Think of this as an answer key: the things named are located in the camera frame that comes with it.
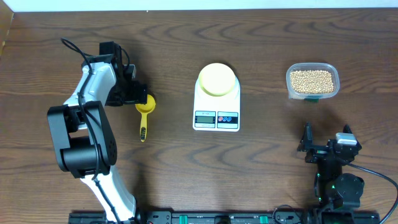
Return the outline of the yellow measuring scoop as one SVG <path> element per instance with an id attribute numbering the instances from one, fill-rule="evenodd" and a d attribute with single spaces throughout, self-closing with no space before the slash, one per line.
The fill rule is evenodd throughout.
<path id="1" fill-rule="evenodd" d="M 156 102 L 152 95 L 147 95 L 146 104 L 136 104 L 136 110 L 141 114 L 141 124 L 139 130 L 139 137 L 141 142 L 144 142 L 147 137 L 147 116 L 155 110 Z"/>

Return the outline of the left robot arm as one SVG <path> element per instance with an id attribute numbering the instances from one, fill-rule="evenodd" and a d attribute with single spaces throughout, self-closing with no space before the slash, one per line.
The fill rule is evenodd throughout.
<path id="1" fill-rule="evenodd" d="M 147 85 L 136 80 L 136 67 L 115 42 L 102 42 L 90 55 L 72 41 L 62 44 L 83 57 L 82 77 L 71 97 L 47 112 L 59 168 L 94 193 L 103 212 L 71 212 L 69 223 L 147 223 L 145 211 L 122 181 L 117 144 L 105 106 L 144 104 Z"/>

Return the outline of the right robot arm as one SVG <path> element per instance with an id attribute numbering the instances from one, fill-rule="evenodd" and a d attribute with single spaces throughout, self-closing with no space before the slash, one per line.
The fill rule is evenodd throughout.
<path id="1" fill-rule="evenodd" d="M 313 143 L 311 124 L 305 124 L 297 150 L 307 153 L 306 163 L 317 165 L 313 188 L 319 206 L 308 210 L 304 223 L 354 223 L 354 209 L 360 207 L 364 180 L 344 173 L 343 166 L 350 165 L 361 149 L 348 125 L 321 146 Z"/>

